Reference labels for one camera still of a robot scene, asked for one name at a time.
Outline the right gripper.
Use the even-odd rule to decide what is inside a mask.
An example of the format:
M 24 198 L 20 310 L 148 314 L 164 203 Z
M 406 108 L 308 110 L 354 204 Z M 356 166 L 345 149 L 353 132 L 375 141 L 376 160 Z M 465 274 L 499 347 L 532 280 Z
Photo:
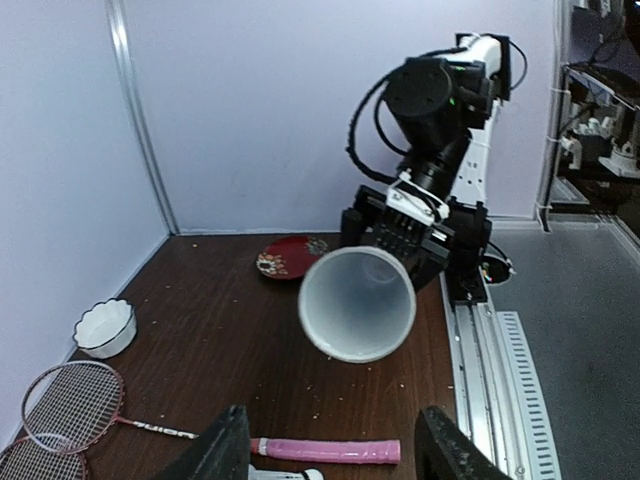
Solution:
M 437 189 L 401 172 L 385 192 L 360 186 L 352 206 L 342 212 L 343 247 L 361 245 L 368 231 L 375 247 L 405 265 L 415 290 L 443 273 L 450 293 L 484 291 L 481 261 L 492 222 L 483 203 L 444 200 Z

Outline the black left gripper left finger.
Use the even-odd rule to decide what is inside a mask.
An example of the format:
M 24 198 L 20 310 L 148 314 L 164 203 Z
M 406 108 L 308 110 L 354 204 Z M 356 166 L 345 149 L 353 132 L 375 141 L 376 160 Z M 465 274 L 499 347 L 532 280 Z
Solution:
M 249 465 L 247 410 L 243 405 L 232 405 L 159 473 L 159 480 L 247 480 Z

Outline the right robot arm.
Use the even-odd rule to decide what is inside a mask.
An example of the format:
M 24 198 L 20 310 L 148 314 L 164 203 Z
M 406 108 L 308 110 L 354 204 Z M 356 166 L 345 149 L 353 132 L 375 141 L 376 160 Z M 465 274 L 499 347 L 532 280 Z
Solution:
M 511 97 L 511 52 L 505 35 L 459 33 L 449 49 L 407 58 L 364 95 L 349 123 L 346 152 L 368 179 L 341 215 L 340 244 L 361 243 L 411 261 L 420 290 L 439 274 L 452 304 L 485 301 L 481 265 L 492 223 L 486 207 L 486 167 L 494 117 Z M 401 161 L 393 175 L 368 167 L 356 151 L 356 129 L 367 106 L 380 140 Z

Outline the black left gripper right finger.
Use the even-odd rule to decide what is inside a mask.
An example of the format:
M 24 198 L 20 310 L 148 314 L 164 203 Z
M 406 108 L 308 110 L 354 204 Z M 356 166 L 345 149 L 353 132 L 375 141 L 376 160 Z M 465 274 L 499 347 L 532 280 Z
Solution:
M 415 422 L 418 480 L 509 480 L 437 406 L 420 411 Z

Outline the white shuttlecock tube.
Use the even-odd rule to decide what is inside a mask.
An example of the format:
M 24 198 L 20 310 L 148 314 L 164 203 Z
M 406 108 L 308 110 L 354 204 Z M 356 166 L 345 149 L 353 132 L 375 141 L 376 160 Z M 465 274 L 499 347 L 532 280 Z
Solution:
M 416 311 L 416 292 L 404 265 L 373 246 L 339 248 L 321 257 L 298 294 L 308 339 L 347 363 L 371 363 L 395 352 L 408 337 Z

